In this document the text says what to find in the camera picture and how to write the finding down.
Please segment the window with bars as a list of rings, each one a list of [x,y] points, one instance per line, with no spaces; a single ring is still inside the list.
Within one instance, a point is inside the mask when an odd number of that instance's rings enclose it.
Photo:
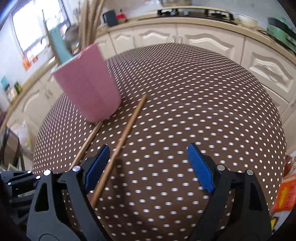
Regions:
[[[71,26],[63,1],[21,1],[12,12],[16,39],[28,58],[39,55],[49,44],[46,29],[58,27],[61,35]]]

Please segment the green electric cooker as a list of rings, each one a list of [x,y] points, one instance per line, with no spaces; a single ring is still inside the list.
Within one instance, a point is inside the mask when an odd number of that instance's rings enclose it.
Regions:
[[[267,33],[282,46],[295,54],[295,31],[285,18],[267,18]]]

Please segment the red container behind kettle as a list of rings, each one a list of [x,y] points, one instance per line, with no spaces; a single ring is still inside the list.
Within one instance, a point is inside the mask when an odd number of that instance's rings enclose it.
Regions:
[[[125,23],[127,21],[126,15],[123,13],[122,9],[119,10],[119,14],[116,16],[119,24]]]

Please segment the light blue handled knife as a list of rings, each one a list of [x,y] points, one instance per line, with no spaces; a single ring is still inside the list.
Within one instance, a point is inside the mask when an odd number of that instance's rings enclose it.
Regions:
[[[71,51],[68,50],[64,40],[62,39],[58,27],[55,27],[49,31],[49,40],[59,64],[64,64],[73,57]]]

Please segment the black electric kettle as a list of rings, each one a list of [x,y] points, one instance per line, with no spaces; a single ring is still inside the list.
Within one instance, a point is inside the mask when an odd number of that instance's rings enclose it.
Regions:
[[[115,13],[114,9],[105,12],[102,15],[102,17],[103,17],[104,23],[107,23],[107,25],[109,27],[114,27],[114,26],[118,25],[118,20],[117,20],[116,13]]]

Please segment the metal spoon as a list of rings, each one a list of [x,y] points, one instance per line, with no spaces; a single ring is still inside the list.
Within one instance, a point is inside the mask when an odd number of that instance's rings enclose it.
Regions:
[[[78,30],[78,25],[72,25],[66,30],[63,37],[64,44],[70,52],[72,51],[73,47],[77,47],[79,44]]]

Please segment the orange bottle on windowsill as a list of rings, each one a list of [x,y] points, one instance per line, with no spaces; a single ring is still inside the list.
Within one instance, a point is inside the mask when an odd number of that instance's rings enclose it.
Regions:
[[[23,68],[28,71],[30,69],[30,67],[32,66],[31,65],[31,62],[29,61],[28,57],[26,54],[23,54],[23,58],[22,58],[22,65],[23,65]]]

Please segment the black gas stove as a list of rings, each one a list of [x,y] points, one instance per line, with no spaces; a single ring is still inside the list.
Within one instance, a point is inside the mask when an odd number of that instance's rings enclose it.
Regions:
[[[238,20],[235,20],[233,13],[227,10],[210,7],[186,8],[181,6],[177,8],[175,6],[172,8],[158,9],[155,14],[143,16],[139,20],[175,17],[215,20],[233,25],[238,25]]]

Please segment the white bowl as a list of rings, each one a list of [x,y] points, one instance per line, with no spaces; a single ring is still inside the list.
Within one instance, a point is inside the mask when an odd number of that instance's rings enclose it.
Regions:
[[[257,19],[254,19],[246,15],[242,15],[242,14],[237,14],[237,17],[241,25],[251,29],[254,29],[257,27],[257,23],[258,23]]]

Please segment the pink utensil holder cup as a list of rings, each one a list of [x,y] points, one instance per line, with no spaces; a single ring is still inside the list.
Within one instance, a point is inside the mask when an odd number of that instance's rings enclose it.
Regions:
[[[90,123],[109,118],[121,104],[116,80],[97,44],[60,65],[53,76],[82,116]]]

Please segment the small dark green jar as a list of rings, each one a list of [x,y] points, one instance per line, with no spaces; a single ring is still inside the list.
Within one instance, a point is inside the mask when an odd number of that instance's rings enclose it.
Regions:
[[[18,95],[20,95],[22,93],[22,87],[19,85],[19,83],[16,81],[15,84],[14,84],[14,88],[17,92]]]

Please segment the brown polka dot tablecloth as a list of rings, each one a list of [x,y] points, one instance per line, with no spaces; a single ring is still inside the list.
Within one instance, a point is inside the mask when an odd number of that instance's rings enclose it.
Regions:
[[[104,61],[121,104],[100,121],[70,171],[99,122],[88,122],[65,92],[52,106],[33,155],[33,171],[42,178],[28,235],[42,225],[39,240],[76,240],[77,227],[89,240],[269,240],[287,143],[278,109],[257,78],[223,55],[185,44],[135,48]],[[144,94],[93,208],[82,165],[102,145],[111,158]],[[217,165],[212,193],[189,162],[191,143]]]

